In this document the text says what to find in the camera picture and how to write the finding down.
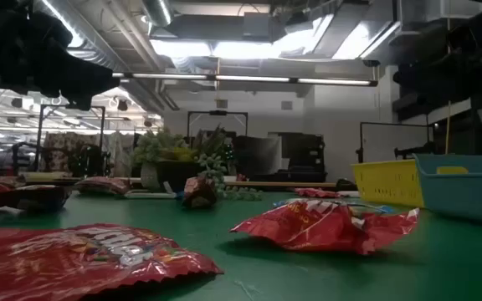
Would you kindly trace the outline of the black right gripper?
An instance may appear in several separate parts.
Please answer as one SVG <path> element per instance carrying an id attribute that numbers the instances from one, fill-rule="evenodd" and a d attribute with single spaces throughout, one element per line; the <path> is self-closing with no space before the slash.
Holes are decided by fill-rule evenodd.
<path id="1" fill-rule="evenodd" d="M 471 28 L 405 33 L 392 40 L 393 80 L 428 99 L 464 100 L 481 91 L 478 55 L 482 35 Z"/>

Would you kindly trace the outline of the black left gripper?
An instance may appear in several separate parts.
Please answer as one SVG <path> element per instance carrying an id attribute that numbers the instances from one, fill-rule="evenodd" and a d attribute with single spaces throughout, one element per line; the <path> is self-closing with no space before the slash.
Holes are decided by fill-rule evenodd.
<path id="1" fill-rule="evenodd" d="M 68 52 L 73 34 L 61 20 L 40 12 L 16 14 L 28 74 L 42 94 L 62 96 L 71 108 L 88 110 L 93 96 L 120 85 L 112 69 Z"/>

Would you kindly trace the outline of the patterned fabric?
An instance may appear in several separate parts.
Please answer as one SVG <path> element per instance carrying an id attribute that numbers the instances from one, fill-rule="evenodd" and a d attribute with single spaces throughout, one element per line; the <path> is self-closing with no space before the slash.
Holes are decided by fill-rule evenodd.
<path id="1" fill-rule="evenodd" d="M 47 133 L 44 137 L 44 148 L 60 148 L 72 153 L 85 146 L 86 144 L 98 145 L 98 135 L 83 135 L 74 132 L 66 133 Z M 39 169 L 41 171 L 64 171 L 70 172 L 69 157 L 61 152 L 49 152 L 46 157 L 39 160 Z"/>

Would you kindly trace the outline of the round succulent in white pot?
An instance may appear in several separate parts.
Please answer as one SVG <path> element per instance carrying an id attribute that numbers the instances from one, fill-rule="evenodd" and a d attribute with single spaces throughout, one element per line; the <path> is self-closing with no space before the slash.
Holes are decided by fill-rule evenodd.
<path id="1" fill-rule="evenodd" d="M 193 157 L 194 152 L 184 137 L 172 134 L 168 128 L 148 130 L 141 135 L 132 155 L 134 165 L 140 167 L 142 186 L 152 191 L 161 188 L 158 177 L 160 162 L 192 162 Z"/>

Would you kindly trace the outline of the whiteboard on black stand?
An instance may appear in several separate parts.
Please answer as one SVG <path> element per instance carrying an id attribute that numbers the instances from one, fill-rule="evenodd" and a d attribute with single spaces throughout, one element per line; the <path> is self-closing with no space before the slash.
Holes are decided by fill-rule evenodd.
<path id="1" fill-rule="evenodd" d="M 410 149 L 421 149 L 433 142 L 433 127 L 382 122 L 359 125 L 358 163 L 395 161 L 410 158 Z"/>

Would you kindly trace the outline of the trailing succulent in dark pot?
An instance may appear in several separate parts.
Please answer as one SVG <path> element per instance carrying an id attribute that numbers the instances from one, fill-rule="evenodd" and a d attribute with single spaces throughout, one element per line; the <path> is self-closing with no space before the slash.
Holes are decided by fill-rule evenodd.
<path id="1" fill-rule="evenodd" d="M 233 170 L 233 148 L 226 131 L 200 130 L 194 137 L 171 135 L 164 130 L 156 136 L 161 145 L 156 171 L 161 184 L 168 183 L 174 192 L 185 192 L 186 184 L 203 181 L 218 198 L 259 201 L 261 192 L 254 188 L 229 186 L 226 176 Z"/>

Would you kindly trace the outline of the yellow slotted plastic basket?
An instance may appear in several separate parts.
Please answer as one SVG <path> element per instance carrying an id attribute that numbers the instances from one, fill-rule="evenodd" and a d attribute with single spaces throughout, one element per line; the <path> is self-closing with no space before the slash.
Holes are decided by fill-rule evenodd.
<path id="1" fill-rule="evenodd" d="M 366 202 L 426 208 L 415 155 L 409 160 L 354 164 L 360 198 Z"/>

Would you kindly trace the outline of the light blue plastic bin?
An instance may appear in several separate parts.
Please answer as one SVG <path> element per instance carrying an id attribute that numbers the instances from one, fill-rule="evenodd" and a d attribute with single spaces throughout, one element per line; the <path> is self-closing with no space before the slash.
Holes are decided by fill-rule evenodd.
<path id="1" fill-rule="evenodd" d="M 482 156 L 414 156 L 424 206 L 482 222 Z"/>

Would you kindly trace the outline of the long white light bar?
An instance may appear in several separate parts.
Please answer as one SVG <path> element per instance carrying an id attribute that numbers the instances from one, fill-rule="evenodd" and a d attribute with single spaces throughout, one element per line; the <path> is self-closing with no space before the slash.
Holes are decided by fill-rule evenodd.
<path id="1" fill-rule="evenodd" d="M 254 82 L 273 84 L 313 84 L 313 85 L 335 85 L 335 86 L 366 86 L 378 85 L 376 80 L 369 79 L 334 79 L 334 78 L 296 78 L 277 76 L 253 76 L 253 75 L 231 75 L 231 74 L 163 74 L 163 73 L 116 73 L 112 74 L 119 79 L 172 79 L 172 80 L 196 80 L 196 81 L 232 81 L 232 82 Z"/>

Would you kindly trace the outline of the round silver air duct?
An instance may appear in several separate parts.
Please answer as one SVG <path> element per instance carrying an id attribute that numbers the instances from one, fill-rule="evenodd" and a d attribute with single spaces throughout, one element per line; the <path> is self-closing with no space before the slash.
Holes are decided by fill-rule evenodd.
<path id="1" fill-rule="evenodd" d="M 173 12 L 168 0 L 141 0 L 145 15 L 157 27 L 166 27 L 173 20 Z"/>

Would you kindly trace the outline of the black frame stand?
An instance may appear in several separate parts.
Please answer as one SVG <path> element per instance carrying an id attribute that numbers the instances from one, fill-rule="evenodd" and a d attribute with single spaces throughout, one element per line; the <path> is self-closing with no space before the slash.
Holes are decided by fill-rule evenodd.
<path id="1" fill-rule="evenodd" d="M 226 115 L 242 115 L 245 118 L 244 125 L 244 135 L 249 135 L 249 113 L 248 112 L 235 112 L 235 111 L 227 111 L 227 110 L 209 110 L 209 111 L 197 111 L 197 110 L 190 110 L 187 112 L 187 127 L 186 127 L 186 136 L 191 136 L 191 118 L 192 115 L 215 115 L 215 116 L 226 116 Z"/>

